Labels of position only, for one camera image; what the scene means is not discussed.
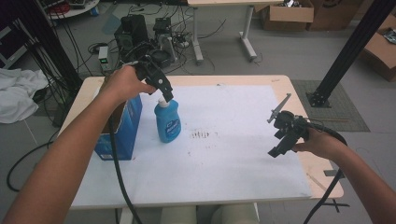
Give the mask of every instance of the metal table leg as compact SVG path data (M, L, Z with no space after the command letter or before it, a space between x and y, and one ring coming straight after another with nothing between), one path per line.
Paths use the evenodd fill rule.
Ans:
M251 47L250 41L248 41L248 30L250 28L250 21L251 21L251 16L253 14L253 8L254 8L254 6L248 6L248 8L247 8L247 20L246 20L246 23L245 23L245 30L244 30L244 32L239 32L239 34L241 35L242 44L247 49L247 53L249 55L249 60L251 62L253 62L253 60L255 58L257 58L256 52L254 51L253 47Z
M197 64L200 64L204 61L204 57L202 56L201 47L199 46L198 42L198 20L197 20L197 10L198 8L195 7L193 11L193 32L192 32L192 45L194 47L195 52L195 59Z

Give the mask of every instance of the black metal pole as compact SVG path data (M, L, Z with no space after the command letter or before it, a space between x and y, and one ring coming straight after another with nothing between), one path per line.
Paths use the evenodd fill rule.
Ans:
M13 10L25 25L31 36L37 38L49 58L64 79L70 96L76 97L82 80L79 78L73 64L67 57L61 42L53 33L49 21L43 14L36 0L11 0Z
M343 78L350 65L353 64L395 6L395 0L374 0L335 59L325 78L323 78L314 93L308 94L308 101L311 106L322 107L326 104L332 91Z

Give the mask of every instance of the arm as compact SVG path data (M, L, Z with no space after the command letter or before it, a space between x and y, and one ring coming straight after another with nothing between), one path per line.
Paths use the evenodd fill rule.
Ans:
M41 159L4 223L62 223L108 118L119 104L139 92L155 92L155 88L140 82L131 66L116 71Z
M396 223L396 192L352 149L327 133L309 129L309 140L296 151L310 151L334 161L361 199L373 223Z

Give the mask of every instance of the gray mat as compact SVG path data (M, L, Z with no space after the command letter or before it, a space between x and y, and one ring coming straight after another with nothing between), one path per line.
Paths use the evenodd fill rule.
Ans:
M292 80L306 114L317 119L337 132L370 132L359 111L353 105L341 84L338 84L329 98L331 108L314 108L308 103L307 92L314 92L321 81Z

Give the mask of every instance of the blue spray bottle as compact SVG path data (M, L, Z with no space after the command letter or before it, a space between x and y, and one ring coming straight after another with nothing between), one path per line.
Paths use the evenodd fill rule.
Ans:
M181 131L180 118L177 113L178 103L175 100L166 102L163 97L155 106L157 129L160 139L164 143L172 142Z

